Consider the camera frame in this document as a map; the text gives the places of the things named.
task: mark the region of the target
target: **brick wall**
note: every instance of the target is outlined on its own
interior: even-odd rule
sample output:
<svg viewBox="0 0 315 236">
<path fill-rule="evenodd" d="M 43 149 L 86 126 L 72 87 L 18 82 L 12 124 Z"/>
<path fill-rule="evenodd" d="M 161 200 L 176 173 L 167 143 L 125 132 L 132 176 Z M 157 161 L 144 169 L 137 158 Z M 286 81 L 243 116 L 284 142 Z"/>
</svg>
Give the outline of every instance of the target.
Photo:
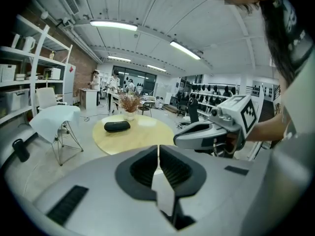
<svg viewBox="0 0 315 236">
<path fill-rule="evenodd" d="M 50 20 L 42 20 L 40 18 L 40 11 L 34 7 L 27 7 L 21 16 L 35 24 L 41 29 L 44 29 L 45 25 L 50 27 L 48 34 L 60 41 L 66 46 L 73 45 L 72 51 L 69 57 L 69 63 L 76 66 L 74 85 L 73 85 L 73 96 L 77 96 L 79 88 L 86 88 L 87 82 L 92 79 L 92 72 L 97 68 L 97 62 L 88 56 L 79 46 L 72 42 L 72 40 L 65 35 L 60 29 L 56 28 Z M 41 56 L 49 57 L 50 50 L 43 50 Z M 55 60 L 62 61 L 67 55 L 67 51 L 57 52 Z"/>
</svg>

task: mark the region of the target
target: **vase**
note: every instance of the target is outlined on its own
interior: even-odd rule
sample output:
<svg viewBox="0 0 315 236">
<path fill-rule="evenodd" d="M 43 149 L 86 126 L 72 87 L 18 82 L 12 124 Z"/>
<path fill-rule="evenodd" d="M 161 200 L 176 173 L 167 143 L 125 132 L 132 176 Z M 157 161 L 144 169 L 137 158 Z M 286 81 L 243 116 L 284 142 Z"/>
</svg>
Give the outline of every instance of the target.
<svg viewBox="0 0 315 236">
<path fill-rule="evenodd" d="M 136 112 L 130 113 L 130 112 L 125 111 L 124 119 L 128 121 L 134 120 L 135 115 L 136 115 Z"/>
</svg>

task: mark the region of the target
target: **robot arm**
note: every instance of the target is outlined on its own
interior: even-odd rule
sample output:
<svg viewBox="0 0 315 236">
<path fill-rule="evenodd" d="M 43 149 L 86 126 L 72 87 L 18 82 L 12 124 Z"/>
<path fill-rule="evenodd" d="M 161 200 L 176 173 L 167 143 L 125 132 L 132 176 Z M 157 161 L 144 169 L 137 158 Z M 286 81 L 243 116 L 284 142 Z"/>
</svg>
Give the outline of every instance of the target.
<svg viewBox="0 0 315 236">
<path fill-rule="evenodd" d="M 235 95 L 213 108 L 207 121 L 195 122 L 182 129 L 174 136 L 174 144 L 198 152 L 214 152 L 217 156 L 232 155 L 243 148 L 256 122 L 251 96 Z M 229 134 L 236 138 L 233 147 L 227 142 Z"/>
</svg>

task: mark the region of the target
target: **fluorescent light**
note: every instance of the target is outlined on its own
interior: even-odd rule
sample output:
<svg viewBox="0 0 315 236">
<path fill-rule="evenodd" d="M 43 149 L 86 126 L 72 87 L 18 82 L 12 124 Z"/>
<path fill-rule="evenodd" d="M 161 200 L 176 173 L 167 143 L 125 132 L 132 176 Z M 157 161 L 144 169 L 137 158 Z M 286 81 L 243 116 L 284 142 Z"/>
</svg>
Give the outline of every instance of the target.
<svg viewBox="0 0 315 236">
<path fill-rule="evenodd" d="M 179 43 L 172 41 L 170 43 L 171 46 L 174 46 L 175 48 L 181 50 L 182 52 L 188 54 L 189 56 L 192 56 L 194 59 L 201 59 L 200 56 L 198 56 L 197 54 L 193 53 L 191 50 L 188 50 L 186 47 L 180 45 Z"/>
<path fill-rule="evenodd" d="M 147 65 L 147 67 L 150 67 L 150 68 L 153 68 L 153 69 L 156 69 L 156 70 L 160 70 L 160 71 L 162 71 L 162 72 L 166 72 L 165 69 L 162 69 L 162 68 L 159 68 L 159 67 L 156 67 L 156 66 Z"/>
<path fill-rule="evenodd" d="M 125 58 L 119 58 L 119 57 L 114 57 L 114 56 L 108 56 L 109 59 L 118 59 L 118 60 L 122 60 L 122 61 L 127 61 L 130 62 L 130 59 L 125 59 Z"/>
<path fill-rule="evenodd" d="M 108 20 L 91 20 L 91 26 L 103 26 L 103 27 L 114 27 L 126 30 L 133 30 L 136 31 L 138 29 L 137 25 L 115 22 L 115 21 L 108 21 Z"/>
</svg>

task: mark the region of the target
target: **wooden table top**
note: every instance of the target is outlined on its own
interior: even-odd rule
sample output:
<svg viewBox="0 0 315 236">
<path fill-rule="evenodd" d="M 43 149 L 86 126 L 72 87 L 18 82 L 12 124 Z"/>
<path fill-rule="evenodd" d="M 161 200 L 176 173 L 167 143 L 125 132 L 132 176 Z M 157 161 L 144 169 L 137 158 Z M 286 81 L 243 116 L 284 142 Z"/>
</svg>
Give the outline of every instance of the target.
<svg viewBox="0 0 315 236">
<path fill-rule="evenodd" d="M 148 117 L 136 115 L 129 121 L 130 129 L 108 133 L 104 124 L 109 121 L 122 121 L 123 115 L 109 116 L 99 120 L 93 128 L 93 139 L 104 152 L 113 155 L 134 148 L 152 145 L 174 145 L 174 133 L 165 123 Z"/>
</svg>

